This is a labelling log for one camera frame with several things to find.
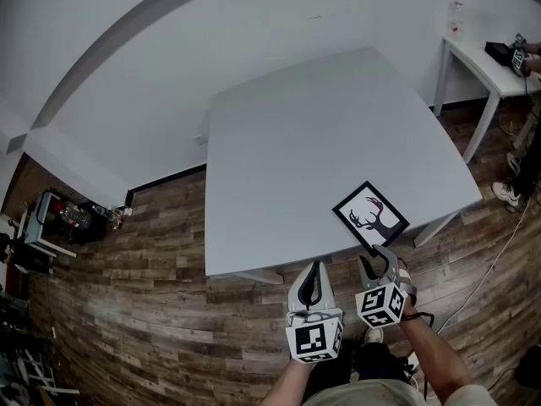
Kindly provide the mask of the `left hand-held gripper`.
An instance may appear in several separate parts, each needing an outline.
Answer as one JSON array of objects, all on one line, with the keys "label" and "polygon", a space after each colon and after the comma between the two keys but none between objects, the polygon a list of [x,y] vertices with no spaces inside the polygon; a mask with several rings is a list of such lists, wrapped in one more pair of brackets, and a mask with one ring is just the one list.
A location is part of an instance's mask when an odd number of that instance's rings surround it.
[{"label": "left hand-held gripper", "polygon": [[333,309],[335,297],[324,262],[312,262],[299,273],[289,288],[287,307],[291,358],[300,363],[336,359],[342,344],[342,311]]}]

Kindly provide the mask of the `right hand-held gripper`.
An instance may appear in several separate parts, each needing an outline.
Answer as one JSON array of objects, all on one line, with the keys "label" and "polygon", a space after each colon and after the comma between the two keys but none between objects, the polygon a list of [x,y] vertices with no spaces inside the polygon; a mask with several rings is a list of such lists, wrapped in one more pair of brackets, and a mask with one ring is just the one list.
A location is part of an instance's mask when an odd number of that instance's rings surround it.
[{"label": "right hand-held gripper", "polygon": [[385,272],[378,278],[370,262],[360,255],[358,268],[363,291],[355,299],[361,321],[370,328],[378,328],[401,321],[406,298],[400,289],[400,267],[395,253],[377,244],[373,249],[386,262]]}]

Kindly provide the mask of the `person's right hand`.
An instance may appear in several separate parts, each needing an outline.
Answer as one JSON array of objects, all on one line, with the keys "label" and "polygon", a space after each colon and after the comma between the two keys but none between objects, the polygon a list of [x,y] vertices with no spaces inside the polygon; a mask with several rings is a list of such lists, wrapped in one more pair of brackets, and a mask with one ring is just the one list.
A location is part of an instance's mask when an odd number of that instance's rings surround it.
[{"label": "person's right hand", "polygon": [[417,288],[413,286],[411,275],[407,264],[403,259],[398,259],[400,274],[400,289],[405,294],[405,304],[402,314],[410,316],[417,313],[415,304],[417,302]]}]

